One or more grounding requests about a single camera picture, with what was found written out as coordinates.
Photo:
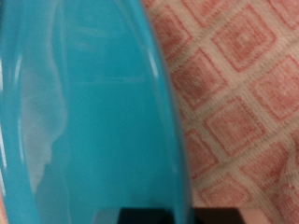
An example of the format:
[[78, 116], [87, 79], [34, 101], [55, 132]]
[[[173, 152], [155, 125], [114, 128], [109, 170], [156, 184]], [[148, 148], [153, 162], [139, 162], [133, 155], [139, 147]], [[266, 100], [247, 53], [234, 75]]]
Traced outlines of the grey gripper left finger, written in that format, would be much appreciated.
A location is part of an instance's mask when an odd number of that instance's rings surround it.
[[100, 210], [96, 224], [171, 224], [171, 213], [161, 208], [117, 208]]

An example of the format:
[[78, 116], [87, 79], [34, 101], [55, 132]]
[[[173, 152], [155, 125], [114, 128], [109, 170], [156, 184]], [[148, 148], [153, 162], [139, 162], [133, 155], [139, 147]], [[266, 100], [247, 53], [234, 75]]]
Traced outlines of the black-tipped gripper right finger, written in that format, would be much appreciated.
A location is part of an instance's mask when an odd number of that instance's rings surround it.
[[196, 224], [271, 224], [260, 209], [216, 207], [195, 208]]

